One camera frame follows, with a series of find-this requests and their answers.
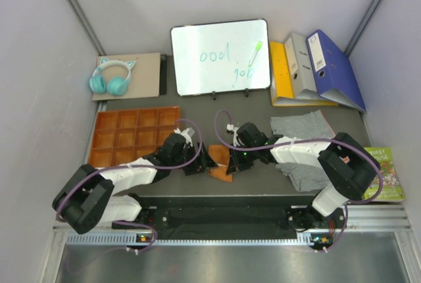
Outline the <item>orange underwear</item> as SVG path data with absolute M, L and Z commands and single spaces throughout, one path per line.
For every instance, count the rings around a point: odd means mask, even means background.
M 230 151 L 224 145 L 209 145 L 208 154 L 217 167 L 208 169 L 208 174 L 223 182 L 233 182 L 233 176 L 227 173 L 230 162 Z

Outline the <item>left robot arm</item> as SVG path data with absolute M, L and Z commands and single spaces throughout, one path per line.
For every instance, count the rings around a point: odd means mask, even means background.
M 149 220 L 148 210 L 134 196 L 119 193 L 159 182 L 179 168 L 185 175 L 216 168 L 205 146 L 194 145 L 191 137 L 191 129 L 176 130 L 154 152 L 130 163 L 109 168 L 80 166 L 54 198 L 53 209 L 78 234 L 120 220 L 135 228 L 144 227 Z

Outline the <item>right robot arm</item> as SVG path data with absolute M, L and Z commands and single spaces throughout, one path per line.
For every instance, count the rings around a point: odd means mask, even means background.
M 231 154 L 244 156 L 247 164 L 258 159 L 262 163 L 293 165 L 308 168 L 309 175 L 325 174 L 327 185 L 313 199 L 307 211 L 308 222 L 323 227 L 332 213 L 348 202 L 362 202 L 380 164 L 349 134 L 340 132 L 334 138 L 299 139 L 283 135 L 267 137 L 253 123 L 240 127 L 228 124 L 233 135 Z

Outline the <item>grey striped underwear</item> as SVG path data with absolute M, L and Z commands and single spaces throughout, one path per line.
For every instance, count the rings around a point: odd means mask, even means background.
M 322 111 L 317 110 L 301 116 L 282 116 L 270 119 L 273 134 L 303 140 L 335 137 L 335 133 L 325 119 Z M 321 168 L 310 165 L 281 163 L 276 168 L 287 176 L 298 192 L 318 191 L 328 185 L 329 179 Z

